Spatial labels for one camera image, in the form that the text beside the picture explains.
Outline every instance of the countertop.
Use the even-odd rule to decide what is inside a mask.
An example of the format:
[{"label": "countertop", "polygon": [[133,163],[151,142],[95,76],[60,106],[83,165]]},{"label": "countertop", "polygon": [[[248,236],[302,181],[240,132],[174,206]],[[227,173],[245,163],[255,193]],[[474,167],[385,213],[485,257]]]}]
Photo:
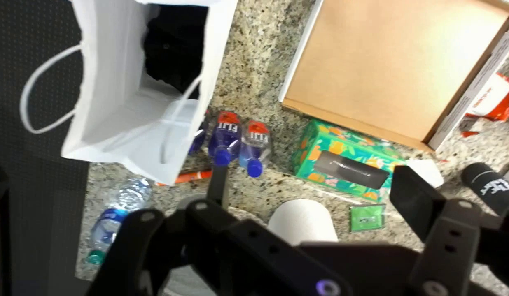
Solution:
[{"label": "countertop", "polygon": [[[243,170],[236,167],[230,170],[225,208],[238,218],[255,218],[266,222],[271,213],[286,201],[314,199],[330,213],[340,242],[386,242],[419,250],[419,241],[388,201],[385,201],[385,227],[381,231],[350,234],[347,227],[348,206],[358,201],[296,180],[287,170],[287,158],[307,119],[281,109],[276,96],[311,4],[311,0],[238,2],[210,109],[235,111],[243,119],[266,122],[271,129],[273,153],[264,175],[258,180],[246,178]],[[462,139],[454,132],[434,155],[403,147],[395,148],[404,158],[432,158],[446,180],[439,193],[446,198],[474,201],[474,195],[460,186],[459,172],[474,162],[483,162],[493,170],[507,168],[509,124],[492,124],[480,135],[470,139]],[[203,157],[187,160],[184,172],[208,167],[207,162],[199,163],[199,160],[203,160]],[[105,209],[105,196],[111,195],[110,188],[123,183],[128,176],[129,173],[118,165],[90,165],[75,264],[77,278],[93,278],[95,269],[83,262],[88,252],[90,229]],[[207,181],[156,188],[151,208],[171,214],[179,201],[203,195],[205,190]],[[509,295],[509,290],[482,267],[474,269],[472,280],[498,295]]]}]

